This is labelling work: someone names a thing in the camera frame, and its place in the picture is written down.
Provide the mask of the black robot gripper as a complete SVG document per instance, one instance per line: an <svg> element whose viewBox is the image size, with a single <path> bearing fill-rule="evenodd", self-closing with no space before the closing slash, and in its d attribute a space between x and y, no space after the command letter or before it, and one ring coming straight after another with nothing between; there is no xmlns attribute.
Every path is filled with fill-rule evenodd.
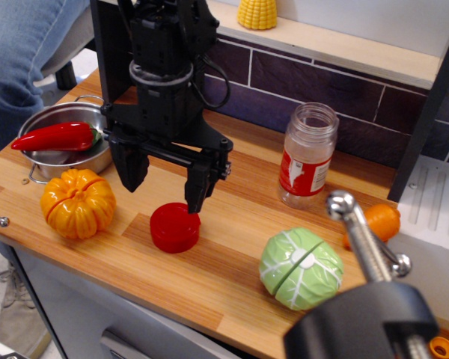
<svg viewBox="0 0 449 359"><path fill-rule="evenodd" d="M203 118L191 88L176 91L137 87L134 105L107 102L106 139L122 185L134 192L147 176L149 156L187 168L185 199L199 213L217 180L230 174L233 143Z"/></svg>

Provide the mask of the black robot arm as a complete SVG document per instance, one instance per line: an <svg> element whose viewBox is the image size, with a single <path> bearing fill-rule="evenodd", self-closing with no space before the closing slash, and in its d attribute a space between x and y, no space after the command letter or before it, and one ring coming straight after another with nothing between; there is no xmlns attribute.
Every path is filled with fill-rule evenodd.
<svg viewBox="0 0 449 359"><path fill-rule="evenodd" d="M215 184L230 173L232 141L211 127L203 111L204 69L217 41L219 21L205 1L120 1L132 45L129 77L138 101L108 100L106 140L120 180L135 191L150 157L187 170L185 199L200 212Z"/></svg>

